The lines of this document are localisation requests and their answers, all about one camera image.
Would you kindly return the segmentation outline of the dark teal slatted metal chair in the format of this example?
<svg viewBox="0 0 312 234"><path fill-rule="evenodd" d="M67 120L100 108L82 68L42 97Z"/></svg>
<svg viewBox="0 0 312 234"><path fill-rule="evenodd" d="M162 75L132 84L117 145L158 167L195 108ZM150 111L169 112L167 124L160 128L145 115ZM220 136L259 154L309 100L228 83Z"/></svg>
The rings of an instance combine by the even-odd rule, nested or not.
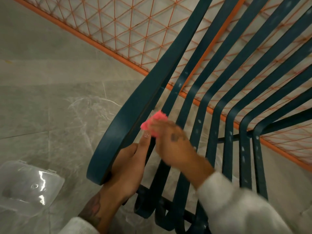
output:
<svg viewBox="0 0 312 234"><path fill-rule="evenodd" d="M161 112L169 115L178 94L190 86L176 123L184 128L199 98L190 142L198 149L209 106L213 107L205 157L214 166L223 144L221 171L233 176L238 155L239 186L268 199L260 136L312 122L312 0L251 0L194 82L192 71L217 40L240 0L225 0L168 95ZM213 0L199 0L174 42L119 110L100 140L87 178L102 185L113 162L151 116L165 86L203 23Z"/></svg>

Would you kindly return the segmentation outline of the person's left forearm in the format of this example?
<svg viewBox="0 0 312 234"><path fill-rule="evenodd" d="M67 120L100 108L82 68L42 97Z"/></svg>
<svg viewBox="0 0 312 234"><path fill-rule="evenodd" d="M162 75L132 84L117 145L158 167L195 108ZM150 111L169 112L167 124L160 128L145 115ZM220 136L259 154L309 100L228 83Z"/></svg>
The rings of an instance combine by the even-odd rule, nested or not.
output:
<svg viewBox="0 0 312 234"><path fill-rule="evenodd" d="M107 234L126 197L114 187L102 188L71 218L58 234Z"/></svg>

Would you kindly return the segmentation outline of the clear plastic container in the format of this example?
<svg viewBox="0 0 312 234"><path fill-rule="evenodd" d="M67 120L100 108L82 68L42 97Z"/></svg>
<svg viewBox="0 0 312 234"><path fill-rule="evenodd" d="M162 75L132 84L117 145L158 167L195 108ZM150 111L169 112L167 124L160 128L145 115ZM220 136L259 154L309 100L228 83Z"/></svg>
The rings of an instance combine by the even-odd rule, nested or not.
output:
<svg viewBox="0 0 312 234"><path fill-rule="evenodd" d="M7 161L0 165L0 211L34 217L50 207L64 182L53 170Z"/></svg>

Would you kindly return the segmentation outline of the person's right hand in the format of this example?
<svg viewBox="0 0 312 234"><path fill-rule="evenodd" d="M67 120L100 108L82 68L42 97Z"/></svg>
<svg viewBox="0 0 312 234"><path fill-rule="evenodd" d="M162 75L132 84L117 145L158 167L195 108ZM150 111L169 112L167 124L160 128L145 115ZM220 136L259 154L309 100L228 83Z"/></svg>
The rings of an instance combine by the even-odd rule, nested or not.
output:
<svg viewBox="0 0 312 234"><path fill-rule="evenodd" d="M179 141L156 144L156 152L166 165L179 170L195 190L215 171L205 157L197 154L180 127Z"/></svg>

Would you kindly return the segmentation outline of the person's left hand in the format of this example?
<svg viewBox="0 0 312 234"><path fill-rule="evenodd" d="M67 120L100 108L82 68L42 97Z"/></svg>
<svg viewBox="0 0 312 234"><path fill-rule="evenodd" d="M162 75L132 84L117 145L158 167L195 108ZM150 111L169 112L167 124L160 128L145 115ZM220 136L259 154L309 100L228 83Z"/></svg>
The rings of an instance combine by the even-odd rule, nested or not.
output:
<svg viewBox="0 0 312 234"><path fill-rule="evenodd" d="M120 150L112 166L112 177L103 186L114 187L126 200L136 193L144 174L145 166L140 166L135 159L137 147L138 143L132 143Z"/></svg>

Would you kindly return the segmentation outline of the person's right forearm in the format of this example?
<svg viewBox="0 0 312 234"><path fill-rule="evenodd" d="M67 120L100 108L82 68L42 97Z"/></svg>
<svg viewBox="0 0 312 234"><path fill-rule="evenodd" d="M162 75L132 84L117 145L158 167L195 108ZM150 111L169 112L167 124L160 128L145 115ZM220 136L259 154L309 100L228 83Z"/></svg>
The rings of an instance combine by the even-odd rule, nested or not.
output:
<svg viewBox="0 0 312 234"><path fill-rule="evenodd" d="M293 234L263 197L214 172L197 189L211 234Z"/></svg>

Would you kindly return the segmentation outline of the pink cleaning cloth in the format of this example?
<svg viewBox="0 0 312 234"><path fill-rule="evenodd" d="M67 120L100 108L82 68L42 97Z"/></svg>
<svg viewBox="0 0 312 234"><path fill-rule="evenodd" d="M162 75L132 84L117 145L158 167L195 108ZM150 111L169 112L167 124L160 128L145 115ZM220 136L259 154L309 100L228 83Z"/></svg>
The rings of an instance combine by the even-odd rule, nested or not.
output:
<svg viewBox="0 0 312 234"><path fill-rule="evenodd" d="M153 121L163 121L163 122L167 122L168 121L168 117L165 113L163 113L161 110L157 111L156 113L154 113L150 118L148 118L145 122L143 122L140 126L140 129L143 131L142 137L145 134L145 131L147 131L149 129L150 124L153 123Z"/></svg>

